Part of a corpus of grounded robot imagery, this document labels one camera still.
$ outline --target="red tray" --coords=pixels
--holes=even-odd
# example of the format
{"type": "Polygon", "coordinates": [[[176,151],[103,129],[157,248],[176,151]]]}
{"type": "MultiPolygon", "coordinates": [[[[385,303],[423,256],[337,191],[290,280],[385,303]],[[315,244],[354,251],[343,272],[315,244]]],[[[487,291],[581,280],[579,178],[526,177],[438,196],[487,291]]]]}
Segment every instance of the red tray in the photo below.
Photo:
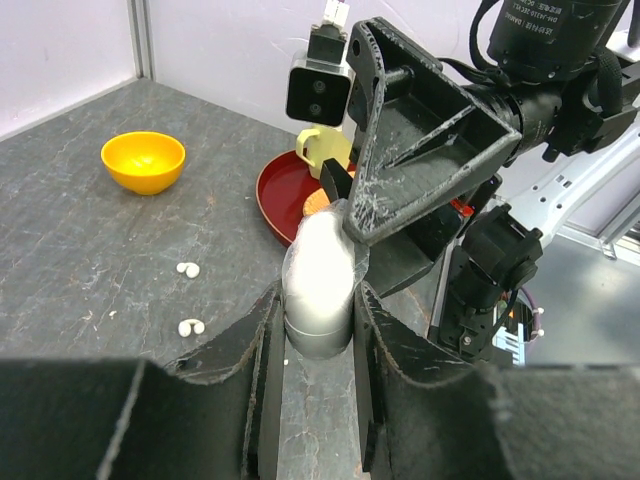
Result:
{"type": "Polygon", "coordinates": [[[309,174],[309,167],[293,150],[277,156],[260,172],[256,182],[258,206],[284,246],[296,238],[304,202],[319,188],[320,182],[309,174]]]}

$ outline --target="orange food item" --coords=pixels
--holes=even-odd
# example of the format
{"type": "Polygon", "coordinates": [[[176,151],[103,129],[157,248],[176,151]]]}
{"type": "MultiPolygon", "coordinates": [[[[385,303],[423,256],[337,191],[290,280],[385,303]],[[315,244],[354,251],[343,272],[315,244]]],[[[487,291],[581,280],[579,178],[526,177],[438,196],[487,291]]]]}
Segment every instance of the orange food item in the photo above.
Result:
{"type": "MultiPolygon", "coordinates": [[[[349,172],[349,175],[351,175],[352,177],[355,174],[356,172],[349,172]]],[[[309,195],[304,201],[304,205],[302,206],[302,214],[307,217],[319,212],[320,210],[328,206],[329,197],[327,197],[327,194],[324,193],[324,190],[322,188],[319,188],[311,195],[309,195]]]]}

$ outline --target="yellow cup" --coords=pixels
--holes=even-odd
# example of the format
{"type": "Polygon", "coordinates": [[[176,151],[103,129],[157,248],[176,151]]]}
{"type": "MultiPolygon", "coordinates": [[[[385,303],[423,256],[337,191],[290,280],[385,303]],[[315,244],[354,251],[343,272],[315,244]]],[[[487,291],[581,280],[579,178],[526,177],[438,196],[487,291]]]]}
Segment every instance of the yellow cup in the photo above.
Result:
{"type": "Polygon", "coordinates": [[[296,140],[296,154],[309,165],[309,173],[315,179],[320,178],[322,164],[330,158],[335,158],[346,170],[350,153],[351,142],[342,134],[342,130],[337,128],[312,125],[311,128],[300,132],[296,140]]]}

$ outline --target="white wall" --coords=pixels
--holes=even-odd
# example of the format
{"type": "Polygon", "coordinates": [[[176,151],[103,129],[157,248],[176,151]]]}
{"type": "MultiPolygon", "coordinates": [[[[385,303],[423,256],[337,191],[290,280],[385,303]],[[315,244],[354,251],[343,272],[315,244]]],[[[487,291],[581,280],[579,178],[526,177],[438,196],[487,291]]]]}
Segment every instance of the white wall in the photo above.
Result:
{"type": "Polygon", "coordinates": [[[0,138],[134,76],[125,0],[0,0],[0,138]]]}
{"type": "MultiPolygon", "coordinates": [[[[306,48],[325,0],[154,0],[150,5],[156,78],[291,132],[285,113],[293,54],[306,48]]],[[[479,0],[350,0],[350,23],[384,16],[437,56],[467,59],[479,0]]],[[[498,12],[483,22],[488,38],[498,12]]]]}

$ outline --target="yellow bowl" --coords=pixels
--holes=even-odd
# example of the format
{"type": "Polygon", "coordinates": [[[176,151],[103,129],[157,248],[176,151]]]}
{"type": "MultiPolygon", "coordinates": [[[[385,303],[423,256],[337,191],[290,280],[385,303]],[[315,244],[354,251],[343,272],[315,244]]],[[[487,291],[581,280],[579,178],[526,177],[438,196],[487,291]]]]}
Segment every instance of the yellow bowl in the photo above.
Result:
{"type": "Polygon", "coordinates": [[[166,190],[182,173],[184,146],[158,132],[130,132],[102,147],[102,161],[113,179],[140,195],[166,190]]]}

